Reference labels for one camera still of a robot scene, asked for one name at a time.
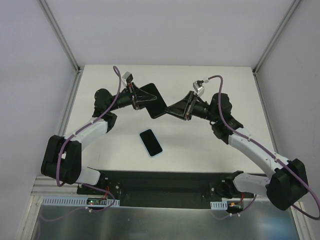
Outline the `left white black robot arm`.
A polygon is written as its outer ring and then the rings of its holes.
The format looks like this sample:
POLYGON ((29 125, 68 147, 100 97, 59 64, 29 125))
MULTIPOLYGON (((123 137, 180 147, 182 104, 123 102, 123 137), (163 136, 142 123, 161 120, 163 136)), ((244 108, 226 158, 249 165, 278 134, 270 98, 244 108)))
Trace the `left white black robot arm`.
POLYGON ((137 87, 132 82, 116 95, 101 88, 94 100, 93 115, 87 123, 65 136, 49 138, 40 171, 59 185, 87 184, 90 191, 99 195, 105 191, 106 183, 100 171, 82 164, 83 150, 114 127, 117 116, 113 110, 127 106, 135 110, 148 108, 158 100, 158 90, 154 83, 137 87))

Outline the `black phone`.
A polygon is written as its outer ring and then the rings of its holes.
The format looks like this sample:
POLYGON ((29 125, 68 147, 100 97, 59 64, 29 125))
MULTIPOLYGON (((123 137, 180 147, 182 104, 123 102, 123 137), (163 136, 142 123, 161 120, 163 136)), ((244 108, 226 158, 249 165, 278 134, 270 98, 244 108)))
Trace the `black phone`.
POLYGON ((150 103, 145 105, 149 116, 152 119, 157 119, 163 116, 166 113, 165 109, 167 108, 167 105, 156 85, 154 83, 149 83, 142 86, 140 89, 156 97, 155 100, 152 100, 150 103))

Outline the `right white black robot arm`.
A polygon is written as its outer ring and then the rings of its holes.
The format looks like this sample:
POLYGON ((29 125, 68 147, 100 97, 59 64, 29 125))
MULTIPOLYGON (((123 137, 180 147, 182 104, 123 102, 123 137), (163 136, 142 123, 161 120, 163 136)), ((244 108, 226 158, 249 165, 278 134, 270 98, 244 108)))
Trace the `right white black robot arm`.
POLYGON ((263 149, 262 144, 232 116, 231 110, 232 104, 226 93, 215 93, 207 103, 193 91, 165 109, 167 114, 185 121, 192 117, 208 120, 218 139, 243 153, 265 174, 258 176, 235 171, 215 185, 218 196, 231 199, 241 193, 252 193, 267 197, 282 211, 287 210, 308 193, 305 165, 297 158, 289 160, 263 149))

